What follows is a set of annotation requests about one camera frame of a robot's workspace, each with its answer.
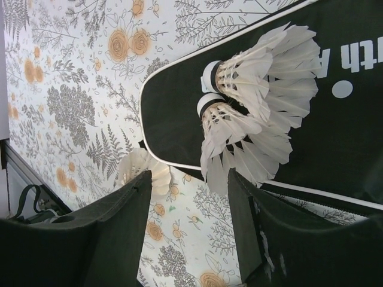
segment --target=white piping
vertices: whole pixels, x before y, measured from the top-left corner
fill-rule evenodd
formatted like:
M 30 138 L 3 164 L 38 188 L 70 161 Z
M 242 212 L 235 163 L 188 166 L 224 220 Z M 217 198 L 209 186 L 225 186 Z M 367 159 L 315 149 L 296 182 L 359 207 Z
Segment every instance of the white piping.
M 160 68 L 160 69 L 158 69 L 158 70 L 156 70 L 156 71 L 155 71 L 154 73 L 152 73 L 149 77 L 147 77 L 147 79 L 144 81 L 144 83 L 142 84 L 142 87 L 141 87 L 141 89 L 140 89 L 140 91 L 139 91 L 139 120 L 140 120 L 140 122 L 141 122 L 142 137 L 143 137 L 143 139 L 144 139 L 144 143 L 145 143 L 146 148 L 148 149 L 148 152 L 149 152 L 149 153 L 150 153 L 156 160 L 158 160 L 158 161 L 160 161 L 160 162 L 162 162 L 162 163 L 165 163 L 165 164 L 167 164 L 167 165 L 169 165 L 169 166 L 183 167 L 183 168 L 185 168 L 185 169 L 201 170 L 201 167 L 200 167 L 200 166 L 189 166 L 189 165 L 187 165 L 187 164 L 171 163 L 170 161 L 162 160 L 161 158 L 159 158 L 158 156 L 156 156 L 156 155 L 151 151 L 151 149 L 150 149 L 150 147 L 149 147 L 149 145 L 148 145 L 148 142 L 147 142 L 147 140 L 146 140 L 146 137 L 145 137 L 144 127 L 143 127 L 143 125 L 142 125 L 142 112 L 141 112 L 141 96 L 142 96 L 142 91 L 144 90 L 144 87 L 145 87 L 145 84 L 147 83 L 147 81 L 149 81 L 152 77 L 154 77 L 155 75 L 157 75 L 157 74 L 160 73 L 161 71 L 164 71 L 165 69 L 170 68 L 171 66 L 173 66 L 173 65 L 175 65 L 175 64 L 177 64 L 177 63 L 180 63 L 180 62 L 185 61 L 185 60 L 187 60 L 187 59 L 189 59 L 189 58 L 191 58 L 191 57 L 194 57 L 195 55 L 198 55 L 198 54 L 200 54 L 200 53 L 203 53 L 203 52 L 205 52 L 205 51 L 208 51 L 208 50 L 210 50 L 210 49 L 212 49 L 212 48 L 214 48 L 214 47 L 217 47 L 217 46 L 219 46 L 219 45 L 221 45 L 221 44 L 223 44 L 223 43 L 225 43 L 225 42 L 228 42 L 228 41 L 230 41 L 230 40 L 232 40 L 232 39 L 234 39 L 234 38 L 236 38 L 236 37 L 238 37 L 238 36 L 241 36 L 241 35 L 243 35 L 243 34 L 249 32 L 249 31 L 251 31 L 251 30 L 257 29 L 257 28 L 259 28 L 260 26 L 263 26 L 263 25 L 265 25 L 265 24 L 267 24 L 267 23 L 269 23 L 269 22 L 271 22 L 271 21 L 274 21 L 274 20 L 276 20 L 276 19 L 278 19 L 278 18 L 280 18 L 280 17 L 282 17 L 282 16 L 288 15 L 288 14 L 290 14 L 290 13 L 292 13 L 292 12 L 295 12 L 295 11 L 297 11 L 297 10 L 299 10 L 299 9 L 302 9 L 303 7 L 306 7 L 306 6 L 308 6 L 308 5 L 310 5 L 310 4 L 313 4 L 313 3 L 317 2 L 317 1 L 319 1 L 319 0 L 307 0 L 307 1 L 303 2 L 303 3 L 301 3 L 301 4 L 298 4 L 298 5 L 294 6 L 294 7 L 291 7 L 290 9 L 288 9 L 288 10 L 286 10 L 286 11 L 280 12 L 280 13 L 278 13 L 277 15 L 274 15 L 274 16 L 268 18 L 268 19 L 265 19 L 264 21 L 259 22 L 258 24 L 255 24 L 255 25 L 253 25 L 253 26 L 251 26 L 251 27 L 248 27 L 248 28 L 246 28 L 246 29 L 244 29 L 244 30 L 242 30 L 242 31 L 240 31 L 240 32 L 237 32 L 237 33 L 235 33 L 235 34 L 233 34 L 233 35 L 231 35 L 231 36 L 228 36 L 228 37 L 225 38 L 225 39 L 222 39 L 222 40 L 220 40 L 220 41 L 217 41 L 217 42 L 215 42 L 215 43 L 213 43 L 213 44 L 211 44 L 211 45 L 209 45 L 209 46 L 207 46 L 207 47 L 205 47 L 205 48 L 202 48 L 202 49 L 200 49 L 200 50 L 198 50 L 198 51 L 195 51 L 195 52 L 193 52 L 193 53 L 191 53 L 191 54 L 189 54 L 189 55 L 186 55 L 186 56 L 184 56 L 184 57 L 181 57 L 181 58 L 179 58 L 178 60 L 176 60 L 176 61 L 174 61 L 174 62 L 172 62 L 172 63 L 170 63 L 170 64 L 168 64 L 168 65 L 166 65 L 166 66 L 164 66 L 164 67 L 162 67 L 162 68 Z
M 346 202 L 354 203 L 357 205 L 362 205 L 362 206 L 371 207 L 374 209 L 383 210 L 383 205 L 381 205 L 381 204 L 369 202 L 369 201 L 364 201 L 364 200 L 360 200 L 360 199 L 354 199 L 352 197 L 342 196 L 340 194 L 328 193 L 327 191 L 314 190 L 312 188 L 307 188 L 307 187 L 298 187 L 297 185 L 284 184 L 284 183 L 278 182 L 278 181 L 265 181 L 265 183 L 270 184 L 270 185 L 274 185 L 276 187 L 287 188 L 289 190 L 296 190 L 296 191 L 301 191 L 303 193 L 317 194 L 319 196 L 330 197 L 331 199 L 338 199 L 341 201 L 346 201 Z

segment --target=shuttlecock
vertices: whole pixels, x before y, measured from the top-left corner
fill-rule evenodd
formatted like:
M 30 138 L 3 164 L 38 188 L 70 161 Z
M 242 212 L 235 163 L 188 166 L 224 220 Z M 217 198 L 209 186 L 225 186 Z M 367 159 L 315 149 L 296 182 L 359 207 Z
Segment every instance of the shuttlecock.
M 143 148 L 134 148 L 122 158 L 118 167 L 117 184 L 122 187 L 146 170 L 151 170 L 152 194 L 155 196 L 167 194 L 172 180 L 170 167 L 160 163 Z
M 262 125 L 242 115 L 214 93 L 200 99 L 197 111 L 205 137 L 201 172 L 210 191 L 227 194 L 230 168 L 260 186 L 275 177 L 279 164 L 288 163 L 292 148 L 289 136 L 279 126 Z
M 316 33 L 307 26 L 287 26 L 269 31 L 254 47 L 225 62 L 211 62 L 203 72 L 209 91 L 224 93 L 259 123 L 268 126 L 271 120 L 283 130 L 300 127 L 309 114 L 309 101 L 318 91 L 314 78 L 321 69 L 320 48 L 312 39 Z M 278 111 L 286 114 L 276 115 Z

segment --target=white dot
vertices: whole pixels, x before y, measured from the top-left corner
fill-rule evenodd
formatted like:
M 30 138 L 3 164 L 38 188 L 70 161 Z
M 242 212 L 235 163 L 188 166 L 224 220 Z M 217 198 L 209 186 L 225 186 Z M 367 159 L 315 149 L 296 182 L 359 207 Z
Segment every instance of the white dot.
M 333 85 L 333 95 L 338 99 L 344 99 L 351 95 L 354 87 L 349 81 L 339 81 Z

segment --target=floral fabric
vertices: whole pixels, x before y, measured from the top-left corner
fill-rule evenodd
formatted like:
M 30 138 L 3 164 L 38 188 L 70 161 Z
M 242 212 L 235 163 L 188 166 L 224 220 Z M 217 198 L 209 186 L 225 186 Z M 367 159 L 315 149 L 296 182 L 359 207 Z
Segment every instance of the floral fabric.
M 294 0 L 2 0 L 11 145 L 73 210 L 115 189 L 160 67 Z M 172 169 L 152 202 L 144 286 L 240 283 L 227 199 Z

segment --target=white floral surface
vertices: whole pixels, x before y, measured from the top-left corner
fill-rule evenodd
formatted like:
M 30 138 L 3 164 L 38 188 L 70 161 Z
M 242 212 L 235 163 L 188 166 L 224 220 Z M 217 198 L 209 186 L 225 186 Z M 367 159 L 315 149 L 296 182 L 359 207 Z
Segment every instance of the white floral surface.
M 159 67 L 294 0 L 2 0 L 11 145 L 73 210 L 112 192 Z M 176 169 L 152 202 L 144 286 L 240 283 L 227 199 Z

